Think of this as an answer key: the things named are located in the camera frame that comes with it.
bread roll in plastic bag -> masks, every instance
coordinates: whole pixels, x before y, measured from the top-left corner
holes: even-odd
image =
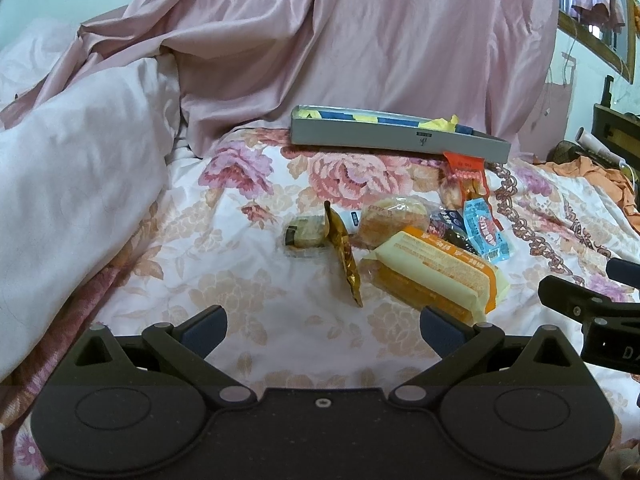
[[[375,249],[405,227],[427,231],[437,209],[437,204],[420,196],[371,197],[362,208],[358,234],[367,247]]]

yellow packaged snack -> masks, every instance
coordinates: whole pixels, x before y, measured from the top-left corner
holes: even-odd
[[[349,233],[340,215],[331,209],[331,203],[328,200],[324,202],[324,236],[337,251],[347,282],[351,287],[351,295],[358,306],[362,307],[360,273],[351,251]]]
[[[486,320],[509,284],[487,261],[414,227],[372,251],[372,281],[408,305],[436,306],[473,324]]]

white blanket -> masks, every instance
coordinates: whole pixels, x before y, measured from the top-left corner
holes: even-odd
[[[0,110],[44,81],[77,30],[77,25],[38,18],[0,51]]]
[[[158,196],[179,95],[172,56],[142,59],[82,79],[0,132],[0,381]]]

pink satin comforter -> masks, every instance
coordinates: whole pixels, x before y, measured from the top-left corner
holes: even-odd
[[[85,24],[5,128],[78,78],[174,51],[188,140],[287,127],[296,104],[451,117],[515,143],[554,49],[558,0],[134,0]]]

window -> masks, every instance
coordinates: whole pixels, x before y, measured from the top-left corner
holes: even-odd
[[[627,81],[634,81],[636,66],[636,22],[634,0],[622,0],[626,26],[622,32],[601,30],[593,25],[581,25],[569,16],[570,0],[560,0],[558,27],[608,63]]]

